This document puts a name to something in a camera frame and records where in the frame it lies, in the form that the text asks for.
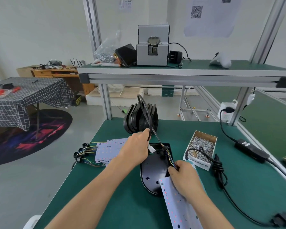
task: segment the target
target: qr code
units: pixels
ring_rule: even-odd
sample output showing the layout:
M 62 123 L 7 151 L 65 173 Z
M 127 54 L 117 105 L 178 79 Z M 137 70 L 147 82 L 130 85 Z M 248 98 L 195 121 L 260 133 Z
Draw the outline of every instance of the qr code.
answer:
M 221 0 L 221 3 L 231 3 L 231 0 Z
M 191 18 L 201 18 L 202 5 L 194 5 L 192 7 Z

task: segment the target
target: cardboard box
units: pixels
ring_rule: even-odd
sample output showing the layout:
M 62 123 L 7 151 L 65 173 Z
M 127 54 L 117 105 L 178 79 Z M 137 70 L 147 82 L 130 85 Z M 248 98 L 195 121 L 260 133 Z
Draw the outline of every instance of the cardboard box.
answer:
M 32 67 L 37 67 L 37 66 L 40 66 L 40 64 L 16 68 L 16 71 L 18 72 L 19 77 L 33 77 L 31 69 Z
M 191 145 L 191 143 L 192 143 L 194 137 L 203 138 L 203 139 L 205 139 L 205 140 L 208 140 L 208 141 L 214 143 L 214 148 L 213 148 L 213 152 L 212 152 L 212 158 L 213 158 L 213 157 L 214 157 L 214 150 L 215 150 L 216 142 L 217 142 L 217 137 L 196 130 L 196 131 L 194 132 L 194 135 L 192 136 L 192 139 L 190 140 L 190 142 L 189 142 L 189 144 L 188 144 L 188 146 L 187 146 L 185 152 L 189 149 L 189 147 L 190 147 L 190 145 Z M 196 165 L 196 166 L 198 166 L 198 167 L 200 167 L 200 168 L 203 168 L 203 169 L 205 169 L 205 170 L 207 170 L 207 171 L 210 169 L 211 164 L 212 164 L 212 163 L 207 163 L 207 162 L 205 162 L 205 161 L 202 161 L 202 160 L 200 160 L 200 159 L 198 159 L 198 158 L 192 157 L 192 156 L 190 156 L 190 155 L 188 155 L 188 160 L 192 163 L 192 165 Z

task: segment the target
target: right hand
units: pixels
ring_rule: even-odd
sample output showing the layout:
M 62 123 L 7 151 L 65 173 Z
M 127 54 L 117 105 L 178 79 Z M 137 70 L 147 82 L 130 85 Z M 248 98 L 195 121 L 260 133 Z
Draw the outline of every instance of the right hand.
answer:
M 189 162 L 178 160 L 175 164 L 179 167 L 179 171 L 170 166 L 168 172 L 176 189 L 183 197 L 189 200 L 191 196 L 205 192 L 197 171 Z

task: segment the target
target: silver machine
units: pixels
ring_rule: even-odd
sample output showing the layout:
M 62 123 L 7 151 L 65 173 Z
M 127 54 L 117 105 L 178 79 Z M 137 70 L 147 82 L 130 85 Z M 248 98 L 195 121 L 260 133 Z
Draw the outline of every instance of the silver machine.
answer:
M 167 66 L 170 25 L 139 25 L 137 65 Z

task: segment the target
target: left hand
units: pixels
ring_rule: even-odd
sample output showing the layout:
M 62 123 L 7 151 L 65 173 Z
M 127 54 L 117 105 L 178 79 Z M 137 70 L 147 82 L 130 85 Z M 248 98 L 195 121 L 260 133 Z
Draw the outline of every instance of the left hand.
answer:
M 148 156 L 148 137 L 148 128 L 143 132 L 134 133 L 125 142 L 125 145 L 119 152 L 118 157 L 122 157 L 124 161 L 132 164 L 133 167 L 141 164 Z

